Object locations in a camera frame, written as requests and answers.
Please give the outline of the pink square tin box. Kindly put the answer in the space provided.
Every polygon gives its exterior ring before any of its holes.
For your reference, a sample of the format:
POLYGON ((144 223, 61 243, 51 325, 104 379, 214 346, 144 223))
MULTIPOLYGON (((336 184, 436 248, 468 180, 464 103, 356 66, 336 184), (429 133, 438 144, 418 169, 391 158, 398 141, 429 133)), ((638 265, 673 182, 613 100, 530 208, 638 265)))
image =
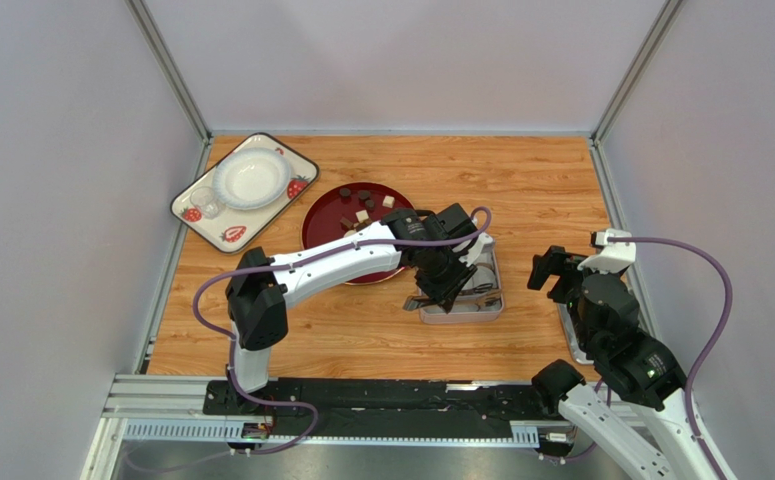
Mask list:
MULTIPOLYGON (((502 281, 499 273, 499 268, 497 264, 497 258, 495 255, 495 246, 493 250, 490 252, 489 256, 487 257, 488 262, 491 262, 495 270, 497 271, 497 275, 500 280, 500 285, 502 289, 502 281)), ((425 308, 425 309, 419 309, 418 314, 420 320, 424 324, 430 324, 430 325, 444 325, 444 324, 461 324, 461 323, 481 323, 481 322, 489 322, 496 320, 502 311, 504 310, 504 295, 503 295, 503 304, 499 307, 488 307, 484 308, 481 311, 477 311, 475 307, 458 307, 455 310, 452 310, 450 312, 446 312, 445 310, 442 311, 438 308, 425 308)))

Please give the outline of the metal tongs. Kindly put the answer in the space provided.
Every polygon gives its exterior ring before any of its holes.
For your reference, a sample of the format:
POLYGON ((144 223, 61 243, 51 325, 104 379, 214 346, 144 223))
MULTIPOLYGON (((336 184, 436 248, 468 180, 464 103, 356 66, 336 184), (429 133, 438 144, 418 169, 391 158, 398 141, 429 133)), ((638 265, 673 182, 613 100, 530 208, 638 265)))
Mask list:
MULTIPOLYGON (((484 308, 499 307, 502 304, 503 292, 497 271, 491 262, 483 262, 477 266, 475 274, 455 298, 452 310, 467 306, 475 307, 477 311, 481 311, 484 308)), ((403 309, 406 311, 429 307, 444 311, 440 303, 423 295, 409 296, 403 305, 403 309)))

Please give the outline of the dark red round plate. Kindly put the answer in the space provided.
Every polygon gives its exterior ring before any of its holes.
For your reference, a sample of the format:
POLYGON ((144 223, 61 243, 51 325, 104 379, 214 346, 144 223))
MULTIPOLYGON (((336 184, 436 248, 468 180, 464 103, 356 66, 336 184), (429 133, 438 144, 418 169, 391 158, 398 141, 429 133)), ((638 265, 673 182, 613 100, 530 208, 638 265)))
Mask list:
POLYGON ((301 240, 305 249, 313 248, 346 235, 362 230, 364 225, 357 220, 356 212, 366 210, 369 223, 379 222, 396 209, 414 209, 412 202, 392 187, 372 182, 353 182, 340 185, 319 197, 304 217, 301 240), (352 192, 349 199, 342 199, 341 188, 352 192), (385 196, 393 196, 392 208, 382 205, 385 196))

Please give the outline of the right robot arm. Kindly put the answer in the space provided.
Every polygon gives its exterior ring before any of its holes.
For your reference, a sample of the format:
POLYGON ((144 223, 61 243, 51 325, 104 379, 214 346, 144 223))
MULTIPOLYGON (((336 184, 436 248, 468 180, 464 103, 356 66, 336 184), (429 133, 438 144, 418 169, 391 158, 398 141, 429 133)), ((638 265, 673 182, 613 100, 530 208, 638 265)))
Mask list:
POLYGON ((549 298, 565 306, 579 347, 652 438, 613 412, 564 360, 532 378, 536 400, 546 415, 587 433, 633 479, 732 479, 729 464, 698 424, 693 374, 639 325, 639 302, 622 279, 634 260, 632 243, 612 241, 591 256, 552 246, 534 256, 527 287, 539 290, 556 277, 549 298))

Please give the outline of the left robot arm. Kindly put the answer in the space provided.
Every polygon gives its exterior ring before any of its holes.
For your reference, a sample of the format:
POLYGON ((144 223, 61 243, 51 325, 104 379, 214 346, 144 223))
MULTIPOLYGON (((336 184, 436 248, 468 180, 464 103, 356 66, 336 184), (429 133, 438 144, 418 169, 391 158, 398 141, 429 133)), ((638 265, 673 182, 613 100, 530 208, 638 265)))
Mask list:
POLYGON ((246 393, 267 385, 271 349, 288 334, 288 309, 302 301, 359 277, 407 268, 415 272, 421 304, 450 312, 493 244, 486 226, 453 204, 439 213, 396 209, 356 233, 291 254, 247 251, 225 291, 233 384, 246 393))

